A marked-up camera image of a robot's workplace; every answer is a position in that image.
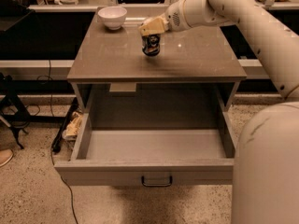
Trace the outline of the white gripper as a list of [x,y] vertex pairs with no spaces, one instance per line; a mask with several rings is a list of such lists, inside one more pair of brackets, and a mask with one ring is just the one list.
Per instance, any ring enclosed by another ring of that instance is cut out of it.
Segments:
[[139,26],[138,31],[142,36],[146,35],[160,35],[168,30],[173,32],[180,32],[190,29],[190,25],[185,18],[185,2],[186,0],[179,0],[170,5],[165,17],[149,17],[146,18]]

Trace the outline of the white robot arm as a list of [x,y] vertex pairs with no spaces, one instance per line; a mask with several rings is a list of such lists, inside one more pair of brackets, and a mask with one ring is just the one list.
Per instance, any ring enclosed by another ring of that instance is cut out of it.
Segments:
[[282,101],[249,120],[235,150],[232,224],[299,224],[299,36],[255,0],[179,0],[141,24],[143,37],[235,25]]

